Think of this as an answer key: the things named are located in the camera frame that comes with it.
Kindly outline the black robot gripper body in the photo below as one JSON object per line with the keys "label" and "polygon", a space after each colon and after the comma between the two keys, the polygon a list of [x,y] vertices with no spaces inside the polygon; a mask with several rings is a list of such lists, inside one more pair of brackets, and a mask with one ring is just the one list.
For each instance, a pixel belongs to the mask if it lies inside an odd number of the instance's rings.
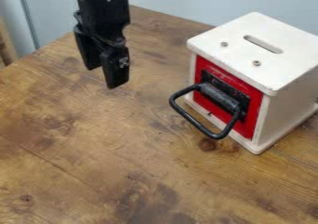
{"label": "black robot gripper body", "polygon": [[81,30],[111,46],[125,46],[123,31],[131,23],[129,0],[78,0],[78,4]]}

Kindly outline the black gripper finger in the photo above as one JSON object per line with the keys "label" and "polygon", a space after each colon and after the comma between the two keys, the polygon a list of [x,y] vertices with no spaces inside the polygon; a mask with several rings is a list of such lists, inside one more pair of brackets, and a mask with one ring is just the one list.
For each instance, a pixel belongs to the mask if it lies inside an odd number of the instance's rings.
{"label": "black gripper finger", "polygon": [[82,31],[79,25],[74,27],[74,34],[85,66],[91,71],[101,66],[98,46],[91,36]]}
{"label": "black gripper finger", "polygon": [[123,47],[109,47],[99,56],[107,87],[114,89],[130,81],[130,50]]}

